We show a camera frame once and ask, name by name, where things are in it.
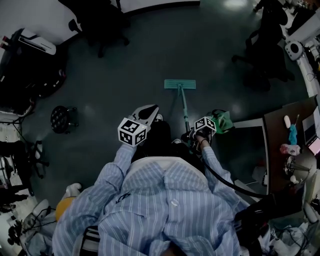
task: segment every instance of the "shirt button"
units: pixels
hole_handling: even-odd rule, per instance
[[[171,204],[172,204],[173,206],[178,206],[178,205],[179,205],[179,202],[178,202],[176,199],[173,199],[173,200],[171,201]]]

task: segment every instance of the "mop handle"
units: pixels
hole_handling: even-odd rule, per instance
[[[190,125],[189,125],[189,119],[188,119],[188,109],[187,109],[187,102],[186,102],[186,97],[184,93],[184,89],[182,87],[182,84],[178,85],[179,90],[181,91],[181,98],[182,98],[182,106],[183,106],[183,114],[184,114],[184,124],[185,124],[185,129],[186,132],[190,132]]]

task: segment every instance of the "gray floor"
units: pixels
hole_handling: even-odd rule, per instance
[[[43,140],[50,161],[43,180],[31,179],[36,197],[47,198],[54,206],[67,185],[92,185],[120,146],[118,125],[139,106],[158,104],[172,137],[180,137],[185,132],[182,104],[176,91],[164,89],[164,79],[196,80],[197,89],[186,92],[192,122],[213,109],[230,111],[233,121],[241,121],[307,98],[300,69],[289,59],[287,68],[295,81],[273,79],[268,92],[242,85],[249,67],[233,64],[231,56],[244,54],[245,39],[260,25],[260,14],[252,13],[252,8],[250,0],[202,0],[200,7],[133,16],[125,31],[130,44],[117,42],[105,50],[104,58],[97,58],[98,45],[89,47],[84,39],[73,42],[64,85],[39,100],[35,113],[23,123],[25,137]],[[58,105],[78,108],[79,127],[74,133],[51,130],[51,111]],[[251,133],[244,133],[246,137],[220,136],[214,143],[234,177],[254,167],[264,154],[263,144],[255,144]]]

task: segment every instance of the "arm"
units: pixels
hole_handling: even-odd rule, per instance
[[[204,140],[204,138],[201,136],[197,136],[197,140],[199,143],[202,141],[200,148],[202,151],[203,160],[206,162],[206,164],[209,165],[223,179],[233,183],[230,177],[230,172],[222,168],[208,141]],[[235,193],[233,188],[217,180],[217,178],[208,170],[208,168],[205,168],[205,177],[208,180],[208,186],[211,192],[225,200],[233,209],[234,213],[240,212],[249,206]]]
[[[94,225],[103,207],[120,191],[136,148],[122,145],[113,162],[107,163],[93,186],[72,202],[58,221],[52,239],[55,256],[71,256],[76,238]]]

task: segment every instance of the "hand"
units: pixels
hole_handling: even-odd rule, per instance
[[[207,141],[206,138],[204,138],[204,137],[202,137],[200,135],[195,135],[194,137],[199,142],[201,151],[204,149],[204,147],[210,147],[210,144],[209,144],[209,142]]]

